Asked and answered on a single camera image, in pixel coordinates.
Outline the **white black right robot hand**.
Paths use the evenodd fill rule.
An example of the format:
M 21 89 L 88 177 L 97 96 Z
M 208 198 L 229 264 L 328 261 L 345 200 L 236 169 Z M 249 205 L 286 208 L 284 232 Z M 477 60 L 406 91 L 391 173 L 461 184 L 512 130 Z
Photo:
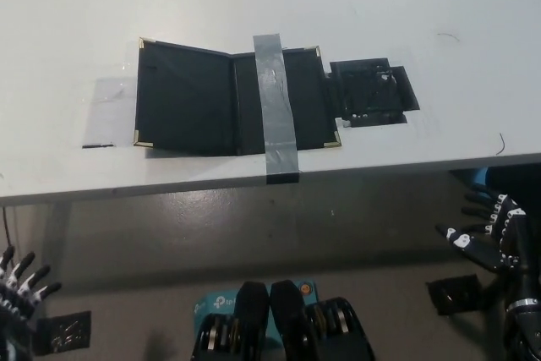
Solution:
M 508 310 L 540 303 L 539 264 L 528 214 L 507 193 L 475 183 L 465 194 L 462 214 L 478 223 L 437 224 L 435 230 L 457 253 L 504 280 Z

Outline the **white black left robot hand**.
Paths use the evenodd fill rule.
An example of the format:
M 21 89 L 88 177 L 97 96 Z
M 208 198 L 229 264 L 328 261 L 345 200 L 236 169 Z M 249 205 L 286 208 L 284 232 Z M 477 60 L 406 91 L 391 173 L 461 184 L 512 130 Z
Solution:
M 48 335 L 47 326 L 40 321 L 32 324 L 32 317 L 63 284 L 54 282 L 36 287 L 48 276 L 51 267 L 43 265 L 24 277 L 36 254 L 29 252 L 17 264 L 14 263 L 14 254 L 15 248 L 11 244 L 1 254 L 1 333 L 7 334 L 9 329 L 14 329 L 19 334 L 32 333 L 34 337 L 42 339 Z

